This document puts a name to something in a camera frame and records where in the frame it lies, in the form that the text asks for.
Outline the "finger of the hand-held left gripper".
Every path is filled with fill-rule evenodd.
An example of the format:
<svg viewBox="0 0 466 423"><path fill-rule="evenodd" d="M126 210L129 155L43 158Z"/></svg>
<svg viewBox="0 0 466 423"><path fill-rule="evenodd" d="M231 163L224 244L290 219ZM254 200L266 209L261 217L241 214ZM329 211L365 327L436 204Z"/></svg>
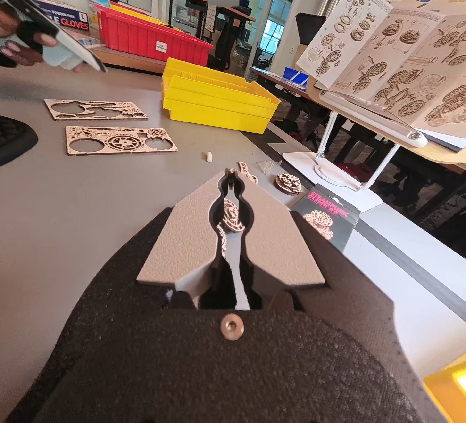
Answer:
<svg viewBox="0 0 466 423"><path fill-rule="evenodd" d="M55 66L72 71L82 64L88 64L96 71L107 72L100 58L66 31L59 29L55 40Z"/></svg>

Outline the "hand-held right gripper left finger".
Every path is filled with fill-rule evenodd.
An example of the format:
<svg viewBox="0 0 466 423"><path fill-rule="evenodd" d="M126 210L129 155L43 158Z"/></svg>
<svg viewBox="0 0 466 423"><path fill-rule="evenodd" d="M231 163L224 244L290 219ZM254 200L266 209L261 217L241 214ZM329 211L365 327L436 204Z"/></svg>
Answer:
<svg viewBox="0 0 466 423"><path fill-rule="evenodd" d="M230 308L230 268L217 229L227 181L222 170L174 205L137 283L186 292L201 308Z"/></svg>

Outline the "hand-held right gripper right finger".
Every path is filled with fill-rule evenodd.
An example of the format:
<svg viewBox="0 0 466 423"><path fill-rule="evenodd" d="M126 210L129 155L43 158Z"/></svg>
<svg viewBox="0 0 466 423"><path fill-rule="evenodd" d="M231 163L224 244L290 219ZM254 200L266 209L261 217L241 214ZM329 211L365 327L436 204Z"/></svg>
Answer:
<svg viewBox="0 0 466 423"><path fill-rule="evenodd" d="M276 294L323 286L325 278L290 210L235 171L241 236L240 276L249 308Z"/></svg>

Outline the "wooden gear assembly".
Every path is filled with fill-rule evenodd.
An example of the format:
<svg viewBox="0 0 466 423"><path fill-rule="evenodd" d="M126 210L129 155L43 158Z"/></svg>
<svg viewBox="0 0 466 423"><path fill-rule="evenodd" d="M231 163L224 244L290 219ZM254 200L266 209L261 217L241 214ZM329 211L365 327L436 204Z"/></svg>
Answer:
<svg viewBox="0 0 466 423"><path fill-rule="evenodd" d="M237 205L230 199L224 199L224 213L220 223L217 225L217 232L220 239L222 257L225 258L227 248L227 234L241 233L245 229L240 221L240 212Z"/></svg>

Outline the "wooden puzzle sheet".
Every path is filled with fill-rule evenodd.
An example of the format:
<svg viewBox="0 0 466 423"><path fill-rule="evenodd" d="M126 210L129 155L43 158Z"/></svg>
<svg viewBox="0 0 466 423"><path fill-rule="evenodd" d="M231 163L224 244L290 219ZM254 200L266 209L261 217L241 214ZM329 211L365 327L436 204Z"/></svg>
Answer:
<svg viewBox="0 0 466 423"><path fill-rule="evenodd" d="M146 121L149 119L132 102L46 99L44 103L56 121Z"/></svg>
<svg viewBox="0 0 466 423"><path fill-rule="evenodd" d="M66 127L69 156L131 155L177 152L163 128Z"/></svg>

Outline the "ornate wooden bracket piece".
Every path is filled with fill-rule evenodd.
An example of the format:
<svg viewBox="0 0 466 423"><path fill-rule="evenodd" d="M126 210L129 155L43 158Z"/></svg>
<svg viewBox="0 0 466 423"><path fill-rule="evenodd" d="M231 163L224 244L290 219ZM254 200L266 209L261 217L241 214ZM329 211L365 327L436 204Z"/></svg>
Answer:
<svg viewBox="0 0 466 423"><path fill-rule="evenodd" d="M250 190L253 185L259 186L259 181L248 169L245 162L239 162L236 168L228 169L227 189L236 193Z"/></svg>

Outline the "person's left hand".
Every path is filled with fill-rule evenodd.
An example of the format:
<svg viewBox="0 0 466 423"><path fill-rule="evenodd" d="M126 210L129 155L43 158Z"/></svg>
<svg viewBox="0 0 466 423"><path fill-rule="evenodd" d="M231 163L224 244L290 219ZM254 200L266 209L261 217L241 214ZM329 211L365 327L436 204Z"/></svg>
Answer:
<svg viewBox="0 0 466 423"><path fill-rule="evenodd" d="M0 37L6 38L16 34L20 27L21 20L14 10L6 4L0 4ZM57 42L54 37L44 33L33 35L35 42L42 46L55 47ZM33 66L43 62L42 54L28 46L22 46L14 41L7 41L1 48L1 53L18 65Z"/></svg>

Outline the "blue glove box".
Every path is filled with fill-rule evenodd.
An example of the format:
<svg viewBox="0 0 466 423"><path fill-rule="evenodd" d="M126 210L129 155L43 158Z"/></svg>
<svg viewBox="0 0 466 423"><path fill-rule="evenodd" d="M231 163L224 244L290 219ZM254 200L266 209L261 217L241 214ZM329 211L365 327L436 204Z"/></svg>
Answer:
<svg viewBox="0 0 466 423"><path fill-rule="evenodd" d="M60 5L46 0L31 0L36 4L52 21L66 29L78 30L81 32L90 31L88 13L66 5Z"/></svg>

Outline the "black puzzle box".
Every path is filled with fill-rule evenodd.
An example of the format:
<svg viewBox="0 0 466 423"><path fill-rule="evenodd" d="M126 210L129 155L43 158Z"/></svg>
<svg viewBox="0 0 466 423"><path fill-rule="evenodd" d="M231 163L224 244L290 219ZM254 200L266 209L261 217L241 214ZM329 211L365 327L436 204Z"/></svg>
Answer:
<svg viewBox="0 0 466 423"><path fill-rule="evenodd" d="M314 185L293 207L319 234L344 252L360 211L320 184Z"/></svg>

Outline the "small round wooden gear stack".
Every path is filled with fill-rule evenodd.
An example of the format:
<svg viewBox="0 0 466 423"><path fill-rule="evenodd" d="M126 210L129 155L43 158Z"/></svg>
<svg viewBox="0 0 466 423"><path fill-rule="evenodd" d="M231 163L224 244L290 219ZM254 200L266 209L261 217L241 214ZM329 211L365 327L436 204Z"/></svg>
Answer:
<svg viewBox="0 0 466 423"><path fill-rule="evenodd" d="M275 178L275 185L288 195L299 195L302 192L300 179L288 173L279 173Z"/></svg>

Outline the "red plastic bin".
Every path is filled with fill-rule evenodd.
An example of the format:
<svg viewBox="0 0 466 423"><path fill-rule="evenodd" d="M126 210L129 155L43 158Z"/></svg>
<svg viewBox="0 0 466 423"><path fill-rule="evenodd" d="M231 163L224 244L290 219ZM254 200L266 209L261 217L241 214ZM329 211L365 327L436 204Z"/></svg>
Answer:
<svg viewBox="0 0 466 423"><path fill-rule="evenodd" d="M110 49L167 61L179 59L205 67L214 46L179 29L164 27L96 7L100 38Z"/></svg>

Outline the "clear plastic bag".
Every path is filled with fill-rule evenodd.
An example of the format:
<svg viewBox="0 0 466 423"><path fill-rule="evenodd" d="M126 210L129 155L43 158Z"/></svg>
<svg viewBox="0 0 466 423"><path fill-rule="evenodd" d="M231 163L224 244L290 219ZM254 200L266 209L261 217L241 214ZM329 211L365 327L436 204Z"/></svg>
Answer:
<svg viewBox="0 0 466 423"><path fill-rule="evenodd" d="M275 171L277 168L279 168L282 164L282 160L279 160L278 162L273 161L272 159L267 159L267 160L262 160L258 161L257 165L261 169L264 175L270 174L272 171Z"/></svg>

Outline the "white book stand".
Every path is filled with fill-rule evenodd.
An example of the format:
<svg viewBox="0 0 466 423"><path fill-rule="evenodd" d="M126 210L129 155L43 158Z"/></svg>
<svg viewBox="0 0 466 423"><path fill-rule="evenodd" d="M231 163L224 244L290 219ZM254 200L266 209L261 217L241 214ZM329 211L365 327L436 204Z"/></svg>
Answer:
<svg viewBox="0 0 466 423"><path fill-rule="evenodd" d="M360 213L382 204L382 199L370 187L400 147L439 164L465 163L465 131L456 136L428 130L426 125L415 129L373 101L334 90L321 90L318 101L330 110L330 116L317 152L287 152L283 153L283 159L309 181L320 184L335 194L337 200L346 201ZM393 143L367 182L359 183L324 157L324 149L336 119L343 117Z"/></svg>

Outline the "small blue bin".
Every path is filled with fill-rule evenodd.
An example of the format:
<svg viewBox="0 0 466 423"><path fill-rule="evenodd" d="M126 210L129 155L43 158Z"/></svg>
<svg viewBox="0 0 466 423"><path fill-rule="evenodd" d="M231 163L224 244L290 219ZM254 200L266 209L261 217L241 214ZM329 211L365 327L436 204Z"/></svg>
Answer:
<svg viewBox="0 0 466 423"><path fill-rule="evenodd" d="M286 67L284 69L283 78L301 87L306 87L309 75L305 72Z"/></svg>

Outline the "large folded instruction sheet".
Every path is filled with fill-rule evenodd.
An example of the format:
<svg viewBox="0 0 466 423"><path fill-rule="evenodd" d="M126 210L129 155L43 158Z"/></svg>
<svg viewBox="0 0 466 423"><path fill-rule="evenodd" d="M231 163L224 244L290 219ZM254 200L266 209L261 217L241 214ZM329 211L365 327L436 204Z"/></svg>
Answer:
<svg viewBox="0 0 466 423"><path fill-rule="evenodd" d="M465 138L466 0L386 1L428 22L440 19L419 35L374 101L414 128Z"/></svg>

